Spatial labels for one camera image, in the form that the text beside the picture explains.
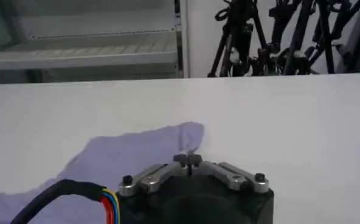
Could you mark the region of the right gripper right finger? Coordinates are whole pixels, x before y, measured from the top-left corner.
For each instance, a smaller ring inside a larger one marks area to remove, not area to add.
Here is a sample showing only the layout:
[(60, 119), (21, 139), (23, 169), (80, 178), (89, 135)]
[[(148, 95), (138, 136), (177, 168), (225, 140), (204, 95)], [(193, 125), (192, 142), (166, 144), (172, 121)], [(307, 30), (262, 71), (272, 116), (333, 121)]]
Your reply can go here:
[(214, 163), (203, 160), (201, 155), (188, 156), (192, 175), (212, 176), (221, 181), (228, 189), (242, 191), (250, 188), (256, 194), (269, 191), (269, 180), (263, 173), (250, 173), (227, 162)]

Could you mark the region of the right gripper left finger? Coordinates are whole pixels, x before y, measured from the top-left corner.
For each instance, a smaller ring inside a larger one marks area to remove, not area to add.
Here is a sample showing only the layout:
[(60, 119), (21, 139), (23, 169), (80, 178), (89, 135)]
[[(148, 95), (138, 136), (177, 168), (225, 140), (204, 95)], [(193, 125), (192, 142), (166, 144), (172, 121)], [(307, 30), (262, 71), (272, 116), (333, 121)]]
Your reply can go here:
[(171, 177), (183, 176), (188, 173), (188, 158), (185, 154), (178, 154), (168, 164), (153, 164), (137, 175), (125, 175), (118, 186), (118, 194), (132, 197), (140, 190), (148, 194), (157, 192)]

